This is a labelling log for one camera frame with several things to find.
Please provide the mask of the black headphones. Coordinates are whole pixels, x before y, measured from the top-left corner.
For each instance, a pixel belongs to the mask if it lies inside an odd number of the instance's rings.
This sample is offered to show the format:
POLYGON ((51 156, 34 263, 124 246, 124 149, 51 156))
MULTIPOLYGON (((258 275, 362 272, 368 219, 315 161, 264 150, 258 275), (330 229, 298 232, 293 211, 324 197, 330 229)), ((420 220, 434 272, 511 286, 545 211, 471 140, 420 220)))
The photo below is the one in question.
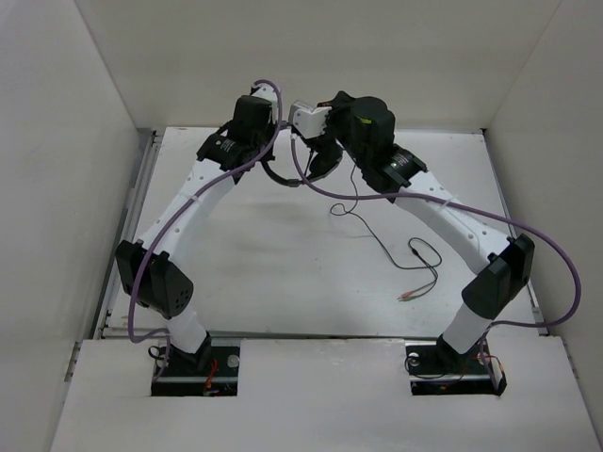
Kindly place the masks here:
MULTIPOLYGON (((304 176, 311 182, 317 182, 326 178, 340 164, 343 157, 343 149, 338 145, 329 145, 317 150, 310 148, 310 154, 304 171, 304 176)), ((269 162, 274 160, 272 153, 264 157, 260 163, 267 176, 280 186, 296 188, 303 185, 302 179, 287 179, 274 171, 269 162)))

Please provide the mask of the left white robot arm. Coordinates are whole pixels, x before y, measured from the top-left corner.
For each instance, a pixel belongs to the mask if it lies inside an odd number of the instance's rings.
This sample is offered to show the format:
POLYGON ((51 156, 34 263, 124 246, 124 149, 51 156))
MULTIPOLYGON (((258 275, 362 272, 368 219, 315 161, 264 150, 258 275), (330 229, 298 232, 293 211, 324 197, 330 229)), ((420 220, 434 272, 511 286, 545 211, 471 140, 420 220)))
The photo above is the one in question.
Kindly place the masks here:
POLYGON ((157 358, 162 366, 176 360, 197 374, 210 365, 211 336, 192 306, 194 283, 185 260, 218 202, 272 147, 281 118, 277 89, 257 84, 239 97, 232 119, 205 139, 164 212, 136 241, 123 240, 116 248, 128 309, 147 308, 164 320, 157 330, 166 339, 157 358))

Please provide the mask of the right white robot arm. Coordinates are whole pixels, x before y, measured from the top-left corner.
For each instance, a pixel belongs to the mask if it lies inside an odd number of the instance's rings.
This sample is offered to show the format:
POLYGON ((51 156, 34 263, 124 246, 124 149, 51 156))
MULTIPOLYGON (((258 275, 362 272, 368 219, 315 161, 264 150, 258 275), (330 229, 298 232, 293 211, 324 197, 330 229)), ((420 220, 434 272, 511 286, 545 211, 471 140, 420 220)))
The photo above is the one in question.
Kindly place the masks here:
POLYGON ((395 116, 383 100, 340 91, 323 106, 328 109, 326 134, 348 152, 367 185, 420 219, 474 273, 462 291, 461 307, 436 341, 438 363, 459 370, 486 328, 527 284, 533 241, 524 234, 511 238, 463 211, 434 202, 434 196, 449 193, 422 160, 396 144, 395 116))

